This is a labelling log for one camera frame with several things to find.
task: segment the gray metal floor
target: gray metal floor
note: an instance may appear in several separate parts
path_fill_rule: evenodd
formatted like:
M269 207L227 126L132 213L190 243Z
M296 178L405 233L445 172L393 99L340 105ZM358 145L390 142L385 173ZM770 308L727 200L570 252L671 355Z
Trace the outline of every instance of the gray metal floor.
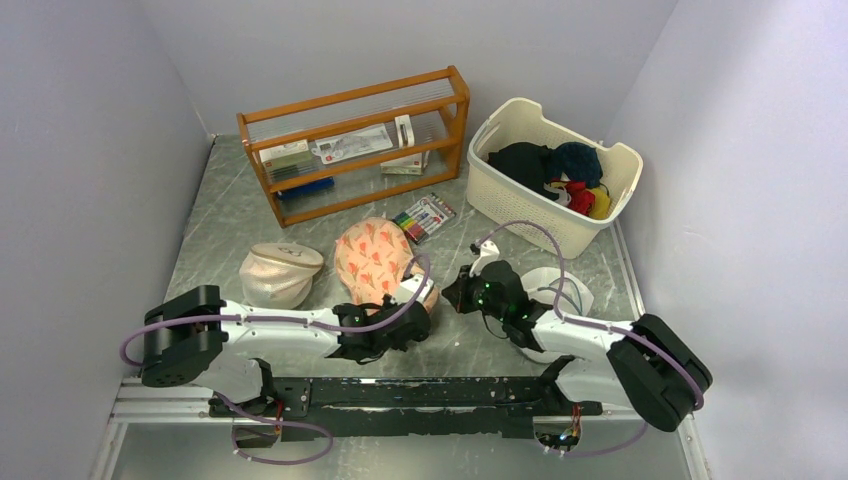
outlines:
M420 246L430 255L436 285L445 287L459 267L474 257L468 246L492 230L493 221L465 200L467 163L456 180L390 197L281 229L247 163L238 137L218 137L191 218L186 228L168 298L198 285L221 287L224 298L243 301L238 269L249 248L262 242L294 242L324 256L324 269L300 309L351 301L333 267L335 241L352 224L369 216L391 218L430 192L441 196L457 217ZM363 182L365 194L374 184ZM320 198L331 198L333 194ZM523 274L539 266L556 266L555 257L507 231L494 237L504 258ZM595 296L589 315L607 320L634 320L634 302L624 277L624 263L610 229L601 231L586 251L566 267ZM391 351L366 366L337 359L304 359L285 352L265 352L278 376L493 376L535 375L543 367L528 361L511 343L489 334L479 315L459 315L440 298L427 341L405 353Z
M316 279L303 309L349 301L332 267L334 241L351 224L368 216L394 216L416 198L436 192L458 212L446 226L417 251L430 254L439 286L453 281L459 267L472 260L468 245L489 232L494 222L465 202L467 171L453 181L321 217L286 229L277 225L238 138L219 137L198 193L179 259L168 289L174 297L202 284L217 284L225 298L242 301L238 268L251 245L261 242L297 242L325 257L325 268ZM622 256L618 231L607 229L586 252L569 261L567 268L592 290L595 303L590 316L633 320L638 294L630 282L632 272ZM553 256L521 238L503 232L494 239L514 268L555 266ZM534 375L542 367L527 361L508 342L492 337L479 316L457 315L441 299L434 311L432 336L407 353L389 353L365 367L340 360L303 360L283 352L266 355L277 375L293 376L493 376ZM579 451L608 448L629 439L640 426L632 415L584 419ZM694 432L690 419L681 425ZM117 456L112 478L132 479L430 479L430 478L691 478L681 440L688 433L663 433L649 428L629 448L596 458L560 459L543 454L528 440L507 440L497 435L363 437L338 439L325 457L298 467L275 467L246 462L231 454L230 427L225 425L131 423ZM324 440L277 444L253 452L260 456L294 459L323 447Z

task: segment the blue object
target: blue object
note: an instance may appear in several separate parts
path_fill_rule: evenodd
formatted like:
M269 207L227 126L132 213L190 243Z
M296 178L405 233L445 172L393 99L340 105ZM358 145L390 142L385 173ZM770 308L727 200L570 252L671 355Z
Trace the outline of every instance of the blue object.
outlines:
M299 187L294 187L289 190L277 192L277 198L279 198L280 200L289 200L291 198L301 197L303 195L317 192L319 190L330 188L335 184L336 181L333 180L333 177L322 178L321 180L309 182L306 185L301 185Z
M559 179L563 173L574 182L586 182L586 188L601 185L604 171L594 148L580 142L566 142L558 146L545 166L547 180Z

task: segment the wooden shelf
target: wooden shelf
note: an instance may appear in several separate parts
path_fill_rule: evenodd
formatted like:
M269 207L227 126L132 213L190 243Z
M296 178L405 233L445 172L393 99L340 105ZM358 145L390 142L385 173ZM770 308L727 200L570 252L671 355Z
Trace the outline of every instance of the wooden shelf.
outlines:
M468 116L470 93L459 71L450 66L444 70L400 80L358 88L311 100L238 114L239 131L245 152L259 184L268 198L271 210L281 227L321 215L351 208L363 203L397 195L459 175L462 142ZM409 115L416 145L399 148L394 119ZM321 138L341 135L365 127L384 124L393 146L381 152L324 165L314 156L308 172L293 174L282 180L271 178L265 171L259 152L287 143L306 140L310 148ZM379 178L379 164L415 153L438 151L443 167L437 174L411 177L413 180L355 198L347 198L309 211L288 211L286 202L276 198L277 192L289 190L316 180L353 172L371 172Z

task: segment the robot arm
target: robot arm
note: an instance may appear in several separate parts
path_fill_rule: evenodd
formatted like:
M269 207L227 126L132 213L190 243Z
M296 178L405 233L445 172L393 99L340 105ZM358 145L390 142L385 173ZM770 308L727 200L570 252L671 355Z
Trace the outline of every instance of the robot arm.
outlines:
M460 268L456 281L443 295L459 313L481 311L499 320L509 340L520 348L562 356L550 369L558 370L556 386L572 402L600 401L633 408L649 424L674 431L695 408L695 395L683 377L639 342L613 332L615 325L647 338L678 362L701 391L712 384L706 366L671 329L654 315L636 322L593 322L602 329L563 322L551 305L531 300L509 263L499 260L497 246L487 241L472 265Z
M410 340L420 342L429 336L430 317L422 302L432 291L431 280L395 321L364 330L398 312L422 281L421 275L408 277L394 296L384 298L383 305L341 304L311 311L250 307L222 300L216 286L197 287L148 312L145 325L197 315L230 315L242 321L187 324L146 333L142 383L149 387L191 383L261 411L276 397L273 375L268 363L250 355L286 350L367 363L389 349L406 351Z

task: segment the white wall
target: white wall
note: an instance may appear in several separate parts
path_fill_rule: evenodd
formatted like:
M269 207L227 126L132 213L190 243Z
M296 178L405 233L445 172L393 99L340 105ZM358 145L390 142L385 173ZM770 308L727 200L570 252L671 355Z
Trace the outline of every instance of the white wall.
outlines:
M467 134L504 101L602 138L676 0L143 0L209 131L454 64Z
M848 6L681 0L608 141L647 307L715 375L715 478L848 471Z
M0 14L0 479L80 479L208 140L135 2Z

